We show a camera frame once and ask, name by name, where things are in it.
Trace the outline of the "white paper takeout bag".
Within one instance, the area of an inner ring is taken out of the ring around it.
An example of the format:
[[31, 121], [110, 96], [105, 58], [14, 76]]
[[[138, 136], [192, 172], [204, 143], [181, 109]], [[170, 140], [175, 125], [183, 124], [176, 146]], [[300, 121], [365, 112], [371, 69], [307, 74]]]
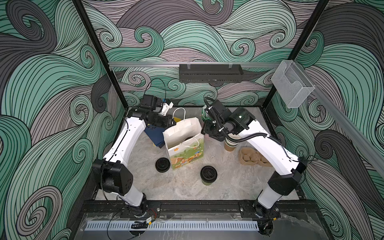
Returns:
[[204, 156], [202, 126], [197, 117], [184, 118], [163, 132], [172, 169], [178, 169]]

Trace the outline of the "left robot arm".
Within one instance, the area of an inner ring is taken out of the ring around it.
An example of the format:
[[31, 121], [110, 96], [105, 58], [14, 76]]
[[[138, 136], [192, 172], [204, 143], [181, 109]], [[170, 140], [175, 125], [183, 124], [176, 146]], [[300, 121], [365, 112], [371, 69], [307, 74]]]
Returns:
[[124, 118], [123, 129], [112, 148], [92, 164], [95, 180], [103, 195], [114, 194], [117, 200], [136, 208], [143, 207], [146, 196], [133, 185], [134, 176], [128, 170], [128, 162], [139, 136], [148, 125], [168, 129], [176, 122], [172, 115], [133, 107]]

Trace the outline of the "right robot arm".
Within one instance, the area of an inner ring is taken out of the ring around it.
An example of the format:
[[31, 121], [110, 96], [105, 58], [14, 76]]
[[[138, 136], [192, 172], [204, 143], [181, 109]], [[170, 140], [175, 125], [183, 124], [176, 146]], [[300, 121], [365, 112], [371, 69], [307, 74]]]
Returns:
[[301, 183], [309, 160], [289, 152], [247, 109], [237, 108], [231, 112], [220, 101], [209, 97], [205, 97], [204, 102], [209, 119], [204, 123], [203, 135], [227, 145], [248, 142], [275, 169], [255, 202], [259, 212], [272, 209], [282, 196], [289, 195]]

